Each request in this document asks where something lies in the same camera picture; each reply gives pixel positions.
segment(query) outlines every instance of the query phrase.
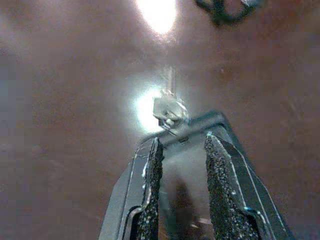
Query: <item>brown surface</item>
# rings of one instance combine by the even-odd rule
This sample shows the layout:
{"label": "brown surface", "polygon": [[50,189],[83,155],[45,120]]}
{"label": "brown surface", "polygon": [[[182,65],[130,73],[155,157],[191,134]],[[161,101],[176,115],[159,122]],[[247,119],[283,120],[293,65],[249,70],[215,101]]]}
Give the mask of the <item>brown surface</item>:
{"label": "brown surface", "polygon": [[227,115],[292,230],[316,236],[318,3],[269,0],[245,23],[216,29],[194,2],[176,1],[161,35],[135,1],[2,0],[0,239],[98,238],[146,133],[135,102],[165,85],[164,65],[177,66],[192,116]]}

